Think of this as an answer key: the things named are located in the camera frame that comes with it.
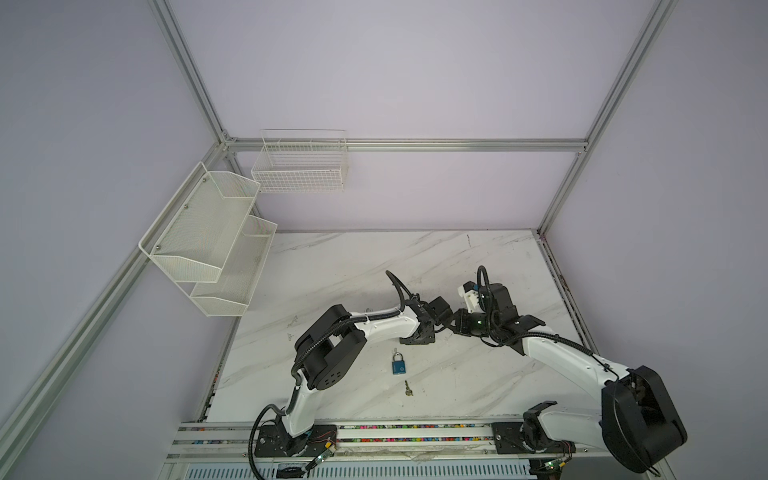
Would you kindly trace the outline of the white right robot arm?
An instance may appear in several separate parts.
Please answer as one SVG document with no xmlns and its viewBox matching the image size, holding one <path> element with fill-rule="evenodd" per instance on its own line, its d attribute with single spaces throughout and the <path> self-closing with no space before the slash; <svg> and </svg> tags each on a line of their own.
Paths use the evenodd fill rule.
<svg viewBox="0 0 768 480">
<path fill-rule="evenodd" d="M 517 435 L 525 450 L 539 453 L 557 443 L 582 444 L 609 452 L 632 472 L 646 473 L 687 442 L 687 430 L 655 370 L 608 360 L 553 332 L 543 320 L 519 314 L 500 283 L 468 281 L 458 293 L 465 305 L 448 325 L 452 332 L 538 361 L 594 402 L 587 409 L 555 400 L 530 407 Z"/>
</svg>

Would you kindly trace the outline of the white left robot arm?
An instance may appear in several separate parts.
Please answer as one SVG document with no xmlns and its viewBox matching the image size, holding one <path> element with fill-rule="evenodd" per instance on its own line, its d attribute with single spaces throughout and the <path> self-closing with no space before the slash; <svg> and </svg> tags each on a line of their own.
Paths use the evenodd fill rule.
<svg viewBox="0 0 768 480">
<path fill-rule="evenodd" d="M 322 393 L 340 382 L 368 344 L 396 340 L 402 345 L 428 345 L 437 328 L 451 320 L 453 311 L 441 297 L 425 302 L 418 295 L 391 309 L 350 312 L 331 306 L 296 341 L 290 374 L 293 389 L 287 405 L 265 409 L 276 418 L 260 433 L 257 446 L 279 456 L 296 456 L 310 442 Z"/>
</svg>

